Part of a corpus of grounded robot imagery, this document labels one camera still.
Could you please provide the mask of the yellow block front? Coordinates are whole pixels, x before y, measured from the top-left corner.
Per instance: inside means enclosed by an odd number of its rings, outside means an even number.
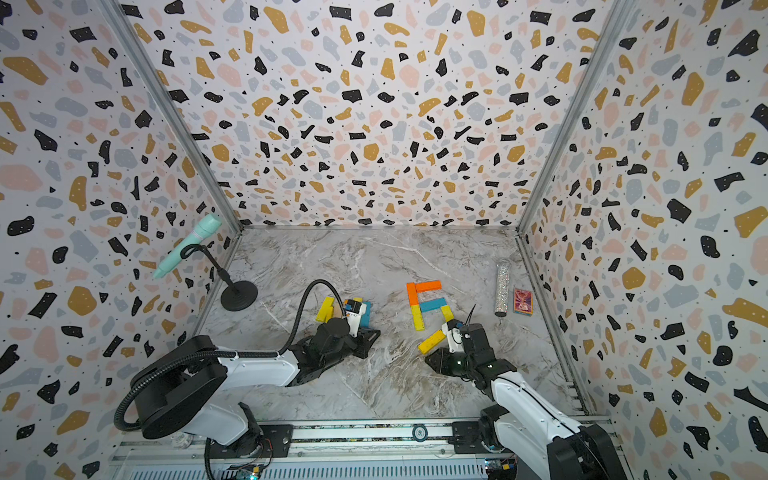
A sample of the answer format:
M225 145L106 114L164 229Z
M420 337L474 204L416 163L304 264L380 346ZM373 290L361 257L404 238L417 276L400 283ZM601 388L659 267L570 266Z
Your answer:
M446 339L445 333L442 330L438 330L434 332L432 335L430 335L427 339L422 341L418 345L418 349L422 355L427 355L445 339Z

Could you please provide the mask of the yellow-green block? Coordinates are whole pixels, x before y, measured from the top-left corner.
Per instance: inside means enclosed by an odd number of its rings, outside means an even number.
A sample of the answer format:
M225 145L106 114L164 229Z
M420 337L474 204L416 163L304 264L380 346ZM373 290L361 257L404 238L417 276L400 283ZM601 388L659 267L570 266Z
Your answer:
M420 309L419 305L412 305L411 306L411 314L413 319L413 325L416 331L424 331L425 330L425 323L423 319L423 315Z

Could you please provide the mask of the orange block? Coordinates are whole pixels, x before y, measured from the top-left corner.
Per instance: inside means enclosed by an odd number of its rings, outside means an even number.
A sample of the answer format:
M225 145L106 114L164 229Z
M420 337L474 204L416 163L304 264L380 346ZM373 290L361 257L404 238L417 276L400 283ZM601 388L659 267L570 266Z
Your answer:
M410 306L417 306L419 304L418 292L414 283L407 283L407 297Z
M415 283L414 288L417 293L437 291L442 289L442 283L439 280Z

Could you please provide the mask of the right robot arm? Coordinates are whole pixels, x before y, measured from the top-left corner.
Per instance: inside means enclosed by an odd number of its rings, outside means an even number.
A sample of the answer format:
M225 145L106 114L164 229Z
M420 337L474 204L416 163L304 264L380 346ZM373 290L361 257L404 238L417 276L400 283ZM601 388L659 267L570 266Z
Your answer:
M449 439L458 454L508 453L489 465L490 477L512 479L519 459L541 479L627 477L605 429L554 407L495 355L482 325L450 320L419 350L433 371L469 382L493 401L478 419L453 423Z

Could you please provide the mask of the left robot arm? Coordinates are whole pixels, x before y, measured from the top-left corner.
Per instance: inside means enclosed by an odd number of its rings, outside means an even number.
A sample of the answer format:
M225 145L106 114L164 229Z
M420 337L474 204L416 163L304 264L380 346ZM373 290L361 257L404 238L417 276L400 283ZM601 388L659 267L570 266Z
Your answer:
M216 403L218 391L309 383L349 356L365 359L380 335L333 318L282 353L219 349L209 336L195 336L134 376L114 426L148 440L176 432L198 435L245 455L265 434L248 405Z

